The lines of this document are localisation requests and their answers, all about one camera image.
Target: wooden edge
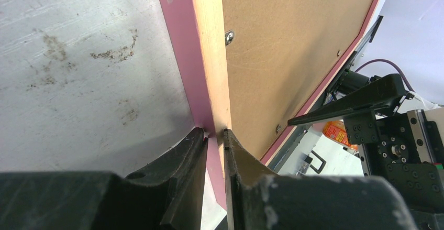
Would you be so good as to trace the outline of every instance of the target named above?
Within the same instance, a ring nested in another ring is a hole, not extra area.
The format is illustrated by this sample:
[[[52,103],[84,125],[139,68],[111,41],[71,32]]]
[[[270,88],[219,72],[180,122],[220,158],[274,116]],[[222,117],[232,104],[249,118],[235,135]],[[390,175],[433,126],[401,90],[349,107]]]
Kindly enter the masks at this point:
[[[226,209],[218,150],[223,129],[231,128],[222,0],[159,1],[194,124],[209,133],[206,167],[214,195]]]
[[[362,40],[362,38],[365,35],[365,30],[370,23],[370,19],[372,18],[373,14],[374,14],[374,10],[375,10],[376,6],[378,5],[378,2],[379,2],[379,0],[372,1],[372,4],[370,5],[369,11],[367,12],[367,15],[364,19],[364,22],[362,24],[362,27],[361,27],[361,30],[359,31],[358,36],[356,36],[356,38],[350,44],[350,46],[345,51],[345,53],[343,53],[342,56],[339,58],[338,62],[336,62],[336,64],[328,72],[326,77],[318,85],[316,90],[311,94],[311,96],[308,98],[308,100],[305,102],[305,104],[296,113],[295,117],[308,113],[308,111],[311,109],[311,107],[315,104],[316,100],[318,100],[320,95],[324,92],[325,88],[327,88],[328,84],[333,80],[335,75],[338,73],[338,71],[342,68],[344,63],[350,57],[351,53],[358,46],[359,42]],[[270,163],[270,161],[274,158],[274,156],[277,154],[277,152],[282,148],[284,143],[288,140],[288,138],[290,137],[290,135],[293,133],[293,131],[295,129],[296,129],[296,127],[286,127],[282,131],[280,136],[274,141],[274,143],[271,145],[271,147],[268,149],[268,151],[262,156],[261,162],[264,165],[268,165]]]

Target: silver screw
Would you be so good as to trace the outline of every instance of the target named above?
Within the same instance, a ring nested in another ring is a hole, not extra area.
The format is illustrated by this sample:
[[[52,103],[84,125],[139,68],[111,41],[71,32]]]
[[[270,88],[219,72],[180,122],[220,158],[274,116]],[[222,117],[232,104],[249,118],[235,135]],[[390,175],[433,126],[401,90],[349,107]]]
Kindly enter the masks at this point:
[[[226,32],[225,33],[225,45],[230,44],[234,38],[235,38],[235,32],[233,32],[233,30]]]

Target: cardboard panel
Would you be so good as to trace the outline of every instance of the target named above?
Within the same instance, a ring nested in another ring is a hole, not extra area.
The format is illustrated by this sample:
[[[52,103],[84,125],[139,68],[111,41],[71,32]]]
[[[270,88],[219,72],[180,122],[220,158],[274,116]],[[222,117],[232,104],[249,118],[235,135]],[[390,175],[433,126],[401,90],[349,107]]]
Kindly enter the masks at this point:
[[[358,35],[372,0],[222,1],[236,34],[226,48],[232,129],[260,158]]]

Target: red trim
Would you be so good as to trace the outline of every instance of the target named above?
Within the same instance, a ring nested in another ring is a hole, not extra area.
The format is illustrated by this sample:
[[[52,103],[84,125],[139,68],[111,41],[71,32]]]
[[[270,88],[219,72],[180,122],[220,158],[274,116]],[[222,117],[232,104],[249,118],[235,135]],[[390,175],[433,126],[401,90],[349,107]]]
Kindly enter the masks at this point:
[[[207,170],[217,203],[227,209],[225,182],[215,135],[193,0],[159,0],[190,105],[194,125],[210,134]]]
[[[348,47],[348,49],[345,51],[344,54],[342,54],[341,58],[339,58],[338,62],[333,66],[333,68],[328,72],[327,76],[321,81],[321,83],[318,85],[316,90],[313,92],[313,94],[308,98],[308,100],[305,102],[305,104],[302,106],[302,108],[296,113],[296,116],[304,115],[308,112],[308,110],[311,108],[312,104],[316,102],[318,99],[318,96],[325,90],[327,85],[332,81],[332,79],[335,77],[338,70],[342,67],[342,65],[345,63],[348,56],[353,52],[355,46],[358,44],[358,42],[361,40],[361,38],[364,36],[365,29],[367,28],[367,25],[370,22],[370,19],[372,18],[373,12],[376,8],[376,5],[378,4],[379,0],[373,0],[372,4],[370,5],[369,11],[367,12],[367,15],[365,17],[364,23],[362,24],[361,30],[359,31],[358,36],[354,39],[354,41],[351,43],[351,45]],[[292,128],[286,127],[282,134],[274,141],[272,146],[268,149],[268,151],[264,154],[264,156],[261,158],[261,162],[263,164],[266,164],[268,160],[273,156],[273,154],[278,150],[280,145],[284,142],[286,137],[290,134]]]

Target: orange bottle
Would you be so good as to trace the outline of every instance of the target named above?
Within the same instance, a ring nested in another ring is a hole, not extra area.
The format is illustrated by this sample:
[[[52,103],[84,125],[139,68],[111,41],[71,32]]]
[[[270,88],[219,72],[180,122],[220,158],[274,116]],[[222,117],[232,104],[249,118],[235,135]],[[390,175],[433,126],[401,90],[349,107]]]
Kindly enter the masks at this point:
[[[358,150],[358,145],[351,145],[347,139],[346,128],[343,121],[331,121],[327,122],[323,129],[323,134],[331,140],[340,143],[341,145],[352,149]]]

